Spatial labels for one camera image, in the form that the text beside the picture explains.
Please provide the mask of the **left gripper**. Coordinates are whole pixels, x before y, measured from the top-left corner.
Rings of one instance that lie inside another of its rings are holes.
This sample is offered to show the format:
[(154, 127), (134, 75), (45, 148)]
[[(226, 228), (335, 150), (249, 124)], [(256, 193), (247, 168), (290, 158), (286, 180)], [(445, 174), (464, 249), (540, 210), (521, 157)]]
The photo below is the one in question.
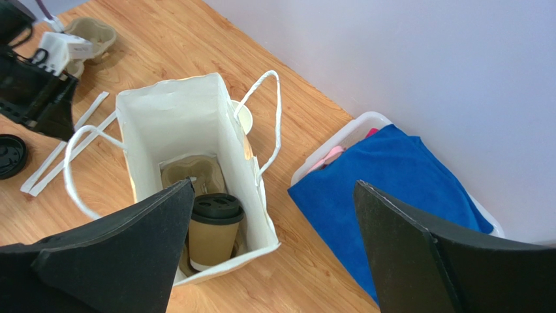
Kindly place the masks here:
[(79, 79), (59, 76), (12, 56), (1, 57), (1, 114), (25, 128), (67, 142), (75, 133), (72, 100)]

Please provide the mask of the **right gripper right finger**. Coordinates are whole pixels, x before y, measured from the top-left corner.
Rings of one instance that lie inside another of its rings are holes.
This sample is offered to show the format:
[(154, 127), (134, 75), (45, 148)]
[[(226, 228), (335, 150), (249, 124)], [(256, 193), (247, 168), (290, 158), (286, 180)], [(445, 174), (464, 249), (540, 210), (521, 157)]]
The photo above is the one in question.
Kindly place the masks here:
[(369, 183), (356, 217), (382, 312), (554, 312), (555, 249), (464, 228)]

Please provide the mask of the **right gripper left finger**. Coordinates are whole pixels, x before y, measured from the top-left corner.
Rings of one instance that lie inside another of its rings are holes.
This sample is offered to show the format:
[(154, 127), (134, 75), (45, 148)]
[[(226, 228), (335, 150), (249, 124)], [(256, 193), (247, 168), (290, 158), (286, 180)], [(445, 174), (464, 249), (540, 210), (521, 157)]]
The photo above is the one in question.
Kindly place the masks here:
[(186, 179), (40, 241), (1, 247), (2, 312), (165, 312), (193, 209)]

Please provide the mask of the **paper coffee cup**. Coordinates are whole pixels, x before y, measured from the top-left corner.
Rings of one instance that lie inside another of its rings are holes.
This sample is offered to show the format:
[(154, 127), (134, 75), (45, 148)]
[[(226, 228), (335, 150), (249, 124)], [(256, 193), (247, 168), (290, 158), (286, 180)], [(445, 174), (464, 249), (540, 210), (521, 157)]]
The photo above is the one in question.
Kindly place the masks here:
[(239, 121), (245, 135), (250, 133), (253, 127), (253, 115), (250, 109), (237, 100), (231, 100), (234, 117)]
[(192, 268), (205, 271), (230, 259), (240, 222), (225, 226), (194, 220), (189, 224), (189, 259)]

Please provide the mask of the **grey pulp cup carrier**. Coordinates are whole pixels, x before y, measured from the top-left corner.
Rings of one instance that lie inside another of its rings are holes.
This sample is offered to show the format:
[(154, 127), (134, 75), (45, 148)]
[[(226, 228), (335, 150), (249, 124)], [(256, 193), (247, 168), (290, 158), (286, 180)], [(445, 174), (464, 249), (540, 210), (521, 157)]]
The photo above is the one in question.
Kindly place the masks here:
[[(229, 194), (217, 159), (209, 156), (189, 156), (182, 160), (173, 162), (161, 171), (161, 179), (163, 187), (168, 187), (184, 179), (190, 179), (194, 189), (194, 198), (206, 194)], [(235, 240), (231, 257), (234, 256), (234, 251), (236, 249), (237, 244)], [(190, 263), (189, 230), (185, 240), (185, 247), (182, 252), (179, 268), (185, 276), (193, 276), (201, 272), (192, 268)]]

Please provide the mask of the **brown paper bag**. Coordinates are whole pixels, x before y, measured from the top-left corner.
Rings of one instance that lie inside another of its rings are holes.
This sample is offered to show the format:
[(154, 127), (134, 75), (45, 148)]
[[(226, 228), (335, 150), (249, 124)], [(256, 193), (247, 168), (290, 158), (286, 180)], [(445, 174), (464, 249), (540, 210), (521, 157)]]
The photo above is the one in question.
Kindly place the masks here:
[(191, 276), (178, 271), (175, 286), (225, 275), (279, 248), (267, 212), (267, 166), (252, 154), (238, 114), (218, 73), (165, 80), (116, 96), (113, 116), (121, 131), (116, 145), (124, 152), (135, 201), (162, 190), (161, 168), (206, 155), (218, 160), (227, 190), (246, 213), (240, 224), (246, 252)]

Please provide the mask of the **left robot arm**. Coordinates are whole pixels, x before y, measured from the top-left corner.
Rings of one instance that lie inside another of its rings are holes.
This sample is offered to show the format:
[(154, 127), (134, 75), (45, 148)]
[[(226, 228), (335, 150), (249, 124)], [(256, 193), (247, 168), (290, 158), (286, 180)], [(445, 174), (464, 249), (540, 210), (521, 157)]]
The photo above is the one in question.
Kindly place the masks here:
[(1, 114), (25, 128), (67, 142), (75, 133), (72, 100), (78, 78), (47, 64), (48, 50), (23, 57), (35, 15), (19, 1), (1, 2)]

